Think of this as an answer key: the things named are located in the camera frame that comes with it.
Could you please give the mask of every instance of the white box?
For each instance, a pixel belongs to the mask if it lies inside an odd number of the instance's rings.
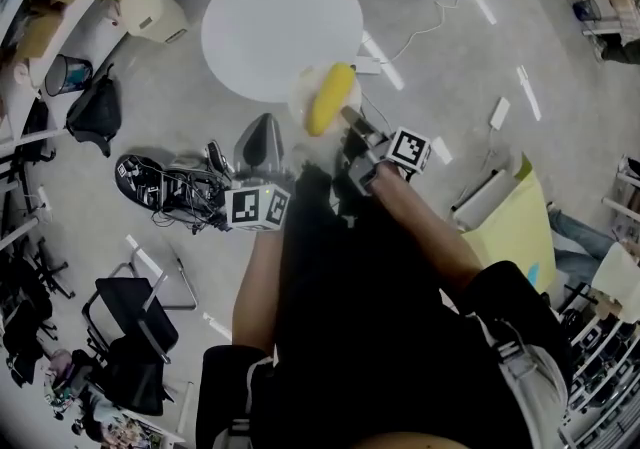
[[[422,173],[427,164],[429,139],[405,127],[398,127],[385,157],[395,164]]]
[[[275,184],[226,191],[227,225],[234,229],[279,230],[291,195]]]

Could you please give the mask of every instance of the white round table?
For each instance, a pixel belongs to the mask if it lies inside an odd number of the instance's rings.
[[[352,63],[362,41],[358,0],[211,0],[202,50],[230,90],[287,102],[310,66]]]

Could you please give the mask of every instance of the black bag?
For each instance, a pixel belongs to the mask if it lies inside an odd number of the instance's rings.
[[[120,103],[113,81],[107,72],[84,91],[67,113],[67,130],[79,142],[95,143],[104,157],[111,155],[109,142],[122,124]]]

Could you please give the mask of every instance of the cable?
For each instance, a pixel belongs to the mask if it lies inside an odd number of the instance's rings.
[[[376,105],[371,102],[371,99],[369,99],[369,97],[367,97],[367,94],[364,93],[364,90],[362,91],[362,96],[367,99],[367,102],[371,105],[371,107],[373,109],[375,109],[378,112],[378,115],[380,115],[382,117],[382,119],[384,120],[385,124],[387,124],[387,127],[389,128],[389,134],[391,134],[393,132],[393,130],[391,129],[391,124],[389,123],[389,120],[387,120],[387,117],[384,116],[384,113],[382,113],[382,111],[380,111]],[[364,115],[364,118],[367,118],[367,116],[364,113],[364,109],[362,109],[362,114]]]
[[[411,42],[413,41],[413,39],[414,39],[416,36],[418,36],[418,35],[424,35],[424,34],[426,34],[426,33],[430,33],[430,32],[432,32],[432,31],[435,31],[435,30],[437,30],[438,28],[441,28],[441,27],[442,27],[442,25],[443,25],[443,24],[445,23],[445,21],[446,21],[446,15],[445,15],[446,10],[447,10],[447,9],[454,10],[454,9],[458,8],[458,2],[459,2],[459,1],[460,1],[460,0],[455,0],[455,2],[453,3],[453,5],[452,5],[452,6],[443,5],[440,1],[434,1],[433,3],[434,3],[436,6],[438,6],[438,7],[440,7],[440,8],[442,9],[442,11],[440,12],[440,23],[439,23],[437,26],[434,26],[433,28],[423,29],[423,30],[421,30],[421,31],[416,31],[416,32],[414,32],[414,33],[409,37],[409,40],[407,40],[407,43],[406,43],[406,44],[404,44],[404,46],[402,47],[402,49],[400,49],[400,51],[398,51],[398,53],[397,53],[393,58],[391,58],[388,62],[384,62],[384,64],[386,64],[386,63],[391,63],[391,62],[393,62],[393,61],[397,60],[398,58],[400,58],[400,56],[402,55],[402,53],[404,53],[404,52],[407,50],[407,48],[411,45]]]

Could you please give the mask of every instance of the black office chair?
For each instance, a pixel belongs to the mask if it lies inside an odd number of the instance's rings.
[[[122,264],[114,273],[127,266]],[[158,288],[138,276],[101,278],[82,309],[89,345],[106,361],[100,383],[105,397],[142,415],[163,413],[162,402],[168,398],[163,369],[171,363],[167,353],[178,342],[178,332],[156,298]],[[91,319],[91,305],[98,297],[124,332],[110,344]]]

